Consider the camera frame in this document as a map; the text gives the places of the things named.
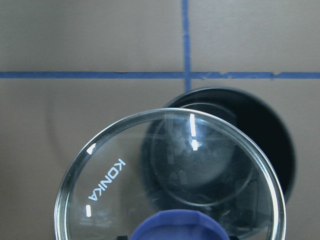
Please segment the glass pot lid blue knob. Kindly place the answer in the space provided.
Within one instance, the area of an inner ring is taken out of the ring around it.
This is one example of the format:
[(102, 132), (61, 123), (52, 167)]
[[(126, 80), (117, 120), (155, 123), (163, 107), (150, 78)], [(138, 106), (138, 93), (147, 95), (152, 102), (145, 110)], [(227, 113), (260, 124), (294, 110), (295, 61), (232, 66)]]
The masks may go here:
[(58, 240), (283, 240), (283, 193), (262, 150), (227, 121), (161, 108), (123, 118), (76, 156)]

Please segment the dark blue saucepan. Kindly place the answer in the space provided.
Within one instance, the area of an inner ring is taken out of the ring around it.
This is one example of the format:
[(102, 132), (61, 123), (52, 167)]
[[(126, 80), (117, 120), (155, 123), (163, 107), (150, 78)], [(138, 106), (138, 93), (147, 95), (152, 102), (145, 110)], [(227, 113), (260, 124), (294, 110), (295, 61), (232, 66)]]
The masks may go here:
[[(176, 97), (168, 107), (211, 114), (238, 128), (266, 154), (284, 198), (290, 196), (296, 170), (294, 147), (281, 119), (260, 99), (237, 89), (205, 87)], [(169, 146), (158, 139), (164, 132), (164, 122), (154, 122), (142, 154), (147, 194), (160, 208), (197, 209), (258, 196), (254, 167), (240, 150), (222, 146), (221, 161), (215, 160), (219, 153), (213, 148), (207, 148), (202, 158), (189, 158), (186, 146), (176, 140), (178, 162), (172, 163)]]

